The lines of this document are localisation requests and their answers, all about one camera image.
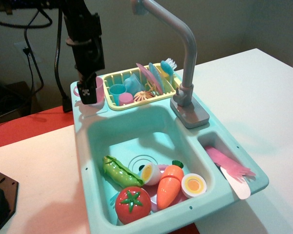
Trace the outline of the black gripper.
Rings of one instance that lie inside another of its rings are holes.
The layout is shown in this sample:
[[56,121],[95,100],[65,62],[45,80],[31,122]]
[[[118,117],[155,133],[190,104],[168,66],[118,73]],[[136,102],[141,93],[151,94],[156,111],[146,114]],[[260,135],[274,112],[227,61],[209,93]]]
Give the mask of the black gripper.
[[68,32],[66,44],[72,48],[76,69],[82,75],[77,82],[81,101],[83,104],[95,104],[96,72],[105,68],[100,17],[97,13],[78,13],[65,16],[65,25]]

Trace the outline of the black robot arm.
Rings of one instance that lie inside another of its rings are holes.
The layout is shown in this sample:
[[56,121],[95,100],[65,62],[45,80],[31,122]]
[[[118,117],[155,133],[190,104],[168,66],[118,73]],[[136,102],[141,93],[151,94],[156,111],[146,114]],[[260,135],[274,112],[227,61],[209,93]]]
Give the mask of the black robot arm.
[[61,0],[60,8],[68,32],[66,44],[72,48],[79,74],[77,88],[83,104],[98,102],[97,71],[105,68],[101,21],[92,14],[83,0]]

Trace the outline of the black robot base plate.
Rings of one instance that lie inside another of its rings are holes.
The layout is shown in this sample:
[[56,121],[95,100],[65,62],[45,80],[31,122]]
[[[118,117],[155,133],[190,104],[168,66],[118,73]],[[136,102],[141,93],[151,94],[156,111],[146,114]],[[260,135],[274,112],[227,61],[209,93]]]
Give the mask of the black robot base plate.
[[14,215],[19,183],[0,172],[0,230]]

